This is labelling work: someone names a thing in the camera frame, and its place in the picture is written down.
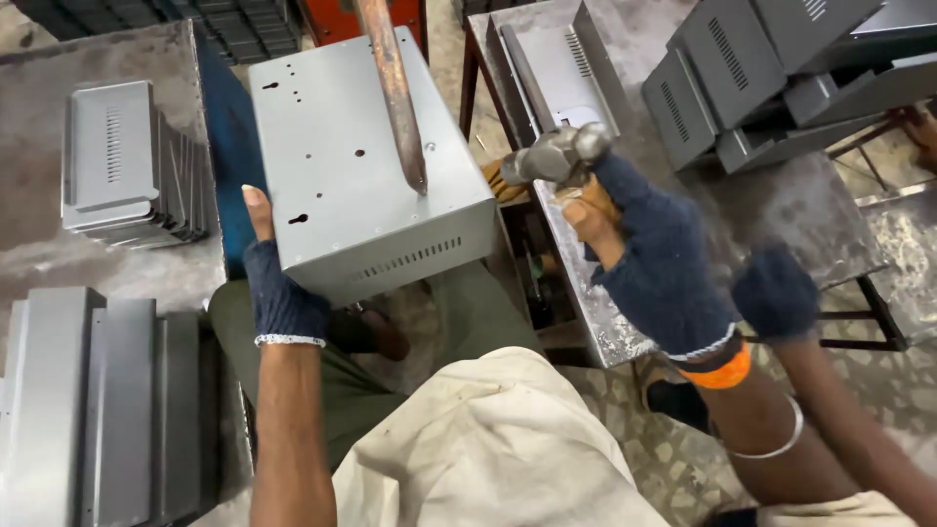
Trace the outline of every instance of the hand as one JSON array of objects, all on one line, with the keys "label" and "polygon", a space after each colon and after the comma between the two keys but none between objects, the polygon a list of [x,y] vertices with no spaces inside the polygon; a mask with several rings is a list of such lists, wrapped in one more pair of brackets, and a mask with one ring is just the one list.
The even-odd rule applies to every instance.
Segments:
[{"label": "hand", "polygon": [[[581,201],[563,216],[602,263],[602,285],[621,314],[672,360],[717,352],[735,332],[732,311],[708,279],[705,241],[692,202],[654,188],[630,162],[607,154],[593,167],[622,210],[620,229]],[[621,237],[624,232],[627,244]]]},{"label": "hand", "polygon": [[272,207],[258,188],[241,187],[257,241],[244,253],[247,282],[254,309],[254,343],[325,345],[329,302],[300,287],[283,274],[274,238]]},{"label": "hand", "polygon": [[806,337],[816,324],[820,293],[785,246],[755,252],[732,297],[742,318],[768,343]]}]

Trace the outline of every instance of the workbench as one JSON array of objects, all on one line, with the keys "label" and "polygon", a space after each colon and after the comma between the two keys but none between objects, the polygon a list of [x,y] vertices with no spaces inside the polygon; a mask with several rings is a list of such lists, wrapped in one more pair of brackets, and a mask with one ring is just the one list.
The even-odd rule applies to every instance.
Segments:
[{"label": "workbench", "polygon": [[[212,151],[206,172],[216,179],[205,182],[204,196],[215,221],[209,222],[211,235],[205,241],[135,251],[62,230],[66,100],[77,83],[128,78],[149,79],[155,104],[170,124]],[[237,171],[253,171],[251,181],[257,185],[263,172],[256,168],[256,145],[256,165],[249,158],[257,133],[249,95],[216,53],[205,49],[191,22],[0,56],[0,79],[0,365],[6,358],[10,307],[30,289],[86,286],[111,298],[154,298],[159,314],[201,311],[215,289],[237,272],[238,251],[253,237]],[[221,221],[242,222],[244,228],[226,228],[223,240],[217,211],[224,206],[230,211]],[[221,422],[206,433],[220,434],[224,500],[248,487],[253,476],[245,405],[224,355],[202,353],[217,358]]]},{"label": "workbench", "polygon": [[[674,174],[640,86],[664,57],[665,43],[695,1],[585,2],[624,88],[621,107],[629,118],[618,123],[621,135],[614,151],[660,188],[697,203],[706,224],[713,278],[726,294],[751,249],[777,241],[791,248],[821,289],[885,268],[885,254],[823,152],[733,175],[718,168]],[[532,144],[538,135],[536,120],[512,75],[499,29],[510,24],[522,33],[568,25],[579,3],[552,0],[468,17],[459,116],[467,138],[480,70],[512,149]],[[567,293],[585,330],[585,363],[612,368],[655,351],[654,343],[620,315],[607,292],[591,287],[596,264],[583,258],[582,244],[554,203],[554,189],[535,182],[532,198],[549,226]]]}]

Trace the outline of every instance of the metal bracelet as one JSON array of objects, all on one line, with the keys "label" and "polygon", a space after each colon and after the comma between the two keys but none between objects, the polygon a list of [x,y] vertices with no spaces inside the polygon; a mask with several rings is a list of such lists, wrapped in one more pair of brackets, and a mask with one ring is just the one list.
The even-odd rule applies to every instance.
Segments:
[{"label": "metal bracelet", "polygon": [[722,442],[722,438],[720,438],[719,435],[716,433],[716,429],[713,427],[712,421],[709,422],[709,432],[712,434],[712,437],[715,438],[716,441],[717,441],[720,445],[722,445],[723,448],[725,448],[725,451],[726,451],[728,454],[730,454],[730,455],[732,455],[732,456],[735,456],[735,457],[737,457],[737,458],[741,458],[741,459],[771,459],[771,458],[776,458],[777,456],[780,456],[781,454],[783,454],[784,452],[787,452],[787,451],[790,450],[791,448],[794,448],[794,445],[797,443],[797,440],[800,439],[800,435],[801,435],[801,434],[803,433],[803,431],[804,431],[804,413],[800,410],[800,405],[797,404],[797,401],[794,400],[794,398],[791,397],[791,396],[789,396],[788,394],[784,394],[784,396],[787,398],[788,402],[791,403],[791,408],[794,409],[794,420],[795,420],[795,422],[794,422],[794,435],[791,436],[790,441],[788,441],[784,446],[782,446],[781,448],[775,450],[774,452],[769,452],[769,453],[767,453],[767,454],[760,454],[760,455],[757,455],[757,456],[751,456],[751,455],[749,455],[749,454],[739,454],[739,453],[737,453],[737,452],[733,452],[732,450],[729,450],[728,448],[725,448],[725,443]]}]

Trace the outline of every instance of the concrete floor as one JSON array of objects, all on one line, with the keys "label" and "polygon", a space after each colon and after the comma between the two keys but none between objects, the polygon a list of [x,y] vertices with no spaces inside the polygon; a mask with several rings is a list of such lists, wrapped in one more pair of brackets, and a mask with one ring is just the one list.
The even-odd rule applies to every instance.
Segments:
[{"label": "concrete floor", "polygon": [[[427,1],[427,18],[433,77],[457,117],[464,34],[449,0]],[[53,42],[54,38],[15,7],[0,0],[0,53]],[[243,70],[237,73],[244,75]],[[510,150],[481,76],[475,105],[469,147],[476,160],[485,164]],[[901,132],[886,134],[870,144],[868,152],[892,188],[932,178],[932,174],[914,166],[914,149]],[[856,197],[881,192],[857,152],[845,156],[838,167]],[[369,358],[364,365],[392,389],[412,393],[430,374],[439,343],[438,323],[432,316],[432,302],[420,287],[401,288],[388,297],[392,317],[408,334],[413,352],[400,365],[380,357]],[[824,303],[827,309],[864,307],[864,300],[852,285],[829,292]],[[868,338],[876,332],[877,329],[863,323],[833,323],[824,327],[825,335],[831,338]],[[926,441],[937,437],[937,350],[921,346],[905,354],[861,351],[830,354],[837,371],[880,422],[896,430],[903,442],[916,445],[921,459],[937,459],[934,446],[937,442]],[[758,347],[755,357],[780,382],[785,381],[781,368],[767,350]],[[725,454],[712,439],[641,408],[630,366],[608,371],[574,368],[560,371],[620,441],[639,490],[672,525],[693,525],[714,508],[739,506],[748,501]],[[220,506],[210,517],[200,520],[199,525],[247,525],[248,505],[249,493],[245,493]]]}]

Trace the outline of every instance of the person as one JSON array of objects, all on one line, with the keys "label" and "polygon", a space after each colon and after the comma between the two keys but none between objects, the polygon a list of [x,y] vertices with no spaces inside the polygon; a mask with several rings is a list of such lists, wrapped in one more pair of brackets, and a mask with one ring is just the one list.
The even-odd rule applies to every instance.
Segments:
[{"label": "person", "polygon": [[[705,414],[697,427],[719,438],[761,505],[722,524],[937,525],[934,482],[826,362],[811,331],[817,292],[796,261],[760,251],[733,289],[794,399],[751,363],[707,277],[691,203],[616,155],[593,169],[620,224],[578,201],[564,216],[600,261],[595,284],[691,381],[661,387],[692,391],[695,419]],[[666,525],[481,263],[427,279],[442,368],[406,398],[327,341],[328,303],[282,274],[271,204],[256,188],[244,195],[258,240],[245,254],[248,283],[226,284],[209,312],[257,410],[252,525]]]}]

